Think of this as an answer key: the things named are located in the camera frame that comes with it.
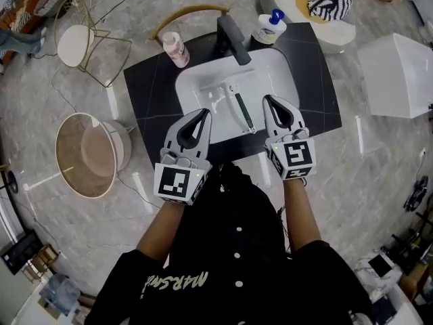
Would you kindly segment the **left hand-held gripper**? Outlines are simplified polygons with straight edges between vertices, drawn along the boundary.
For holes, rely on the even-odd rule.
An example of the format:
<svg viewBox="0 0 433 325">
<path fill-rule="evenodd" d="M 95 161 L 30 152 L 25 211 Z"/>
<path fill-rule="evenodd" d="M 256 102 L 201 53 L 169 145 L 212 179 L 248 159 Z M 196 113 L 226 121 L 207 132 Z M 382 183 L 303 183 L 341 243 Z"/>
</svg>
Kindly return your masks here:
<svg viewBox="0 0 433 325">
<path fill-rule="evenodd" d="M 171 125 L 165 148 L 160 151 L 160 162 L 155 164 L 155 196 L 183 205 L 195 202 L 212 168 L 203 159 L 208 155 L 211 127 L 212 115 L 207 108 L 190 112 Z"/>
</svg>

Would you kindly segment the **toothbrush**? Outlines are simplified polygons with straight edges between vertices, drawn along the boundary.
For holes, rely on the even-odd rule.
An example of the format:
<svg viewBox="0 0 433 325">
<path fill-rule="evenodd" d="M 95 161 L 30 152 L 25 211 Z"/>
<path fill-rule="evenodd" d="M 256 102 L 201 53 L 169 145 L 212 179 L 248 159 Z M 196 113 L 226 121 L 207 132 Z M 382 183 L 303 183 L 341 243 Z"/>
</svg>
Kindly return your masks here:
<svg viewBox="0 0 433 325">
<path fill-rule="evenodd" d="M 226 123 L 231 118 L 242 133 L 256 134 L 256 126 L 243 101 L 240 87 L 234 79 L 201 86 L 200 92 L 208 98 L 212 116 L 218 118 L 219 122 Z"/>
</svg>

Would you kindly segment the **person's right forearm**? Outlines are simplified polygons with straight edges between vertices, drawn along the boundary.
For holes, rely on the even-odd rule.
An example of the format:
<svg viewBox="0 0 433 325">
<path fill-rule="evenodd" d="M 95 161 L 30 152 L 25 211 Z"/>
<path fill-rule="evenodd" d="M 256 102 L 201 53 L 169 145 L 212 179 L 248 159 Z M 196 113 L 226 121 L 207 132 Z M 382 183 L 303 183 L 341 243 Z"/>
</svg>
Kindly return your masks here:
<svg viewBox="0 0 433 325">
<path fill-rule="evenodd" d="M 321 234 L 302 180 L 285 180 L 283 192 L 288 240 L 291 252 L 295 253 L 307 244 L 321 240 Z"/>
</svg>

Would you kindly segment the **white sink basin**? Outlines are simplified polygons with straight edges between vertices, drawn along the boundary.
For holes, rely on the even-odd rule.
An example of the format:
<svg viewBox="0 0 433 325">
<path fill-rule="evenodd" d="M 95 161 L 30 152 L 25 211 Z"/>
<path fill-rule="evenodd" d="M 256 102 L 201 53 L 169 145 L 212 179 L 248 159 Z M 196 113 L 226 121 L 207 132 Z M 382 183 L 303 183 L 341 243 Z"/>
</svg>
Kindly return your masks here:
<svg viewBox="0 0 433 325">
<path fill-rule="evenodd" d="M 219 143 L 250 133 L 235 94 L 240 94 L 257 131 L 265 128 L 262 100 L 279 96 L 300 106 L 286 57 L 265 48 L 249 53 L 251 62 L 240 66 L 233 56 L 185 69 L 175 89 L 184 114 L 207 108 L 212 114 L 210 142 Z"/>
</svg>

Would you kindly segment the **black top wooden vanity cabinet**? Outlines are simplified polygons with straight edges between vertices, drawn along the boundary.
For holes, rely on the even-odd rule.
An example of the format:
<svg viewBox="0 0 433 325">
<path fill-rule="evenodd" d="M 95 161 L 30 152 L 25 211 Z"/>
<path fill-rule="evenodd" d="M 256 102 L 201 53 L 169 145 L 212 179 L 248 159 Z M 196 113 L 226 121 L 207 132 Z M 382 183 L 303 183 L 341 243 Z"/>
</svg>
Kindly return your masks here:
<svg viewBox="0 0 433 325">
<path fill-rule="evenodd" d="M 169 56 L 160 53 L 124 71 L 138 126 L 152 163 L 160 161 L 160 150 L 168 129 L 185 114 L 175 89 L 185 69 L 232 56 L 215 46 L 216 34 L 209 33 L 187 42 L 190 60 L 178 68 Z M 289 64 L 300 100 L 299 111 L 311 135 L 319 135 L 342 125 L 338 101 L 321 46 L 308 23 L 292 23 L 273 45 L 251 40 L 248 53 L 273 48 Z M 264 150 L 266 128 L 219 143 L 210 143 L 207 159 L 213 165 L 238 160 Z"/>
</svg>

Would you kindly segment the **pink bottle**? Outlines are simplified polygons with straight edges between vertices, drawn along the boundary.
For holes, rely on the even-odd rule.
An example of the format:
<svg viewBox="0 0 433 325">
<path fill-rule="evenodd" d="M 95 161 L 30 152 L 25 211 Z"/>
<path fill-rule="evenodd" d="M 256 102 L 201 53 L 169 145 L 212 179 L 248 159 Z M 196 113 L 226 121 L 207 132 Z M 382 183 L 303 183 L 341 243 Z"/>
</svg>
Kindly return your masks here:
<svg viewBox="0 0 433 325">
<path fill-rule="evenodd" d="M 190 60 L 181 36 L 177 32 L 165 32 L 162 36 L 163 49 L 178 68 L 185 68 Z"/>
</svg>

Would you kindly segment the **white blue pump soap bottle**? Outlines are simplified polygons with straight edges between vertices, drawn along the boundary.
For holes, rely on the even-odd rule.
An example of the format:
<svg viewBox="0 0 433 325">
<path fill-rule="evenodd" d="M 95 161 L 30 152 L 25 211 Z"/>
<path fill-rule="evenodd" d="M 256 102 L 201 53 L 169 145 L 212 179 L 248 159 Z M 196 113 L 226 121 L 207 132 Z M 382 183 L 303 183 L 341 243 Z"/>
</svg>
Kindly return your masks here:
<svg viewBox="0 0 433 325">
<path fill-rule="evenodd" d="M 271 14 L 261 14 L 252 31 L 252 37 L 265 45 L 272 45 L 286 31 L 287 24 L 283 21 L 285 14 L 280 9 L 273 9 Z"/>
</svg>

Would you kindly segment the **black faucet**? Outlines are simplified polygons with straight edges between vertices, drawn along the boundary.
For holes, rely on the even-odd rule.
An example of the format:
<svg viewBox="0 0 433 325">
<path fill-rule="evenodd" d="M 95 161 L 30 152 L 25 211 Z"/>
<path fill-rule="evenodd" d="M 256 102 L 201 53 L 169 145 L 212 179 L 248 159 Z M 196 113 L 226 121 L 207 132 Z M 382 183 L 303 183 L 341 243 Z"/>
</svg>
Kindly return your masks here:
<svg viewBox="0 0 433 325">
<path fill-rule="evenodd" d="M 225 14 L 217 18 L 216 48 L 225 53 L 230 51 L 240 66 L 251 62 L 251 57 L 244 47 L 244 36 L 234 19 Z"/>
</svg>

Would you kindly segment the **round beige side table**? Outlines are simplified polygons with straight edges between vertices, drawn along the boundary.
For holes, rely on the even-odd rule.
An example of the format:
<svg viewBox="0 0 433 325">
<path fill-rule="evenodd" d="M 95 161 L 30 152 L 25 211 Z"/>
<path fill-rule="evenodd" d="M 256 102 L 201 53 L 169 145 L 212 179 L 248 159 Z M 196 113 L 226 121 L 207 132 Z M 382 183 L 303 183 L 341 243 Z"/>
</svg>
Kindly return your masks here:
<svg viewBox="0 0 433 325">
<path fill-rule="evenodd" d="M 129 163 L 132 141 L 118 121 L 100 121 L 77 112 L 61 124 L 55 140 L 55 157 L 65 182 L 78 195 L 105 196 L 118 172 Z"/>
</svg>

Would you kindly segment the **white bathtub block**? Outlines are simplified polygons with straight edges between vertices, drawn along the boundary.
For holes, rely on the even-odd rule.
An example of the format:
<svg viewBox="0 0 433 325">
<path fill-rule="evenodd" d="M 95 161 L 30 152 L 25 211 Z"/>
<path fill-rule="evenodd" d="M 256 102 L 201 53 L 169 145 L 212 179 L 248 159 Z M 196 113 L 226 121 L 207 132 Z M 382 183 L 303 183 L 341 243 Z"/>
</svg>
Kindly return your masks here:
<svg viewBox="0 0 433 325">
<path fill-rule="evenodd" d="M 370 114 L 412 119 L 433 108 L 433 49 L 397 33 L 358 50 Z"/>
</svg>

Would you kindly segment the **person's black buttoned shirt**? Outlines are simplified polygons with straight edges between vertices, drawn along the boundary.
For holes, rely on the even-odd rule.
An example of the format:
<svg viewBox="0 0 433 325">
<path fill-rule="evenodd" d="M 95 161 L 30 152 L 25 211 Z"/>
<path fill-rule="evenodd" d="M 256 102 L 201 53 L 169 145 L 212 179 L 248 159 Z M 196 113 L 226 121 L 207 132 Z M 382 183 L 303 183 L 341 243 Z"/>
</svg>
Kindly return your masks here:
<svg viewBox="0 0 433 325">
<path fill-rule="evenodd" d="M 353 325 L 367 291 L 325 241 L 290 250 L 286 214 L 231 163 L 185 206 L 164 263 L 123 253 L 85 325 Z"/>
</svg>

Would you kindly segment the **black headset device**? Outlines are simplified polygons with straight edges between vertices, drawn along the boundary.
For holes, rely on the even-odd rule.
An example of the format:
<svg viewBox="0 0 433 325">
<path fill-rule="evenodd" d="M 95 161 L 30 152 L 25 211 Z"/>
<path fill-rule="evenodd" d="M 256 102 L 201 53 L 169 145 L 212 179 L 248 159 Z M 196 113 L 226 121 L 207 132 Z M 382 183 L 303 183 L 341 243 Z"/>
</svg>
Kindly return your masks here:
<svg viewBox="0 0 433 325">
<path fill-rule="evenodd" d="M 421 204 L 427 192 L 428 180 L 428 176 L 424 175 L 421 177 L 421 179 L 415 182 L 413 192 L 406 199 L 403 205 L 403 208 L 406 210 L 406 212 L 413 212 Z"/>
</svg>

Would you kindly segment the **marble top table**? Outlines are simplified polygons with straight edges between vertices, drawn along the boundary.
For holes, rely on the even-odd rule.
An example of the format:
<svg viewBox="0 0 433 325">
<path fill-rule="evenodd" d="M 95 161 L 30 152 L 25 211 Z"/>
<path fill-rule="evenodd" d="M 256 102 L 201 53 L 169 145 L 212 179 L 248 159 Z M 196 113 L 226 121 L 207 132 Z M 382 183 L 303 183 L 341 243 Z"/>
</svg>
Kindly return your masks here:
<svg viewBox="0 0 433 325">
<path fill-rule="evenodd" d="M 372 303 L 386 296 L 403 274 L 400 267 L 380 249 L 374 249 L 361 257 L 354 272 Z"/>
</svg>

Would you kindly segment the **small wooden stool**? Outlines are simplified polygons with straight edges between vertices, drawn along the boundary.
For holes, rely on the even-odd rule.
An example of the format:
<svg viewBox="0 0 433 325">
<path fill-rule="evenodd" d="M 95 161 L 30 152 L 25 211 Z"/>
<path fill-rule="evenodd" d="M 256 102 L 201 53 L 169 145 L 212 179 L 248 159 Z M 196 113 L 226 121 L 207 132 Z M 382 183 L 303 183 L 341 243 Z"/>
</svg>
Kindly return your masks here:
<svg viewBox="0 0 433 325">
<path fill-rule="evenodd" d="M 41 281 L 51 266 L 58 260 L 59 253 L 52 245 L 45 245 L 33 258 L 24 264 L 21 272 L 30 281 Z"/>
</svg>

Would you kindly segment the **grey blue bag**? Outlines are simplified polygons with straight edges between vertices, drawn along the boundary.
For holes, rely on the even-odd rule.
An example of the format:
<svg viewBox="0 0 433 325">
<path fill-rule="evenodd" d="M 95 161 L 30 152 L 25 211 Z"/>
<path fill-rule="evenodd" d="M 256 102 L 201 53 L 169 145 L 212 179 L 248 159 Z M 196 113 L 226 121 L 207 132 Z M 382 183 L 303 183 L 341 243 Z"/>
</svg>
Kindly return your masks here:
<svg viewBox="0 0 433 325">
<path fill-rule="evenodd" d="M 78 302 L 81 291 L 64 274 L 54 274 L 44 285 L 39 295 L 56 311 L 68 316 Z"/>
</svg>

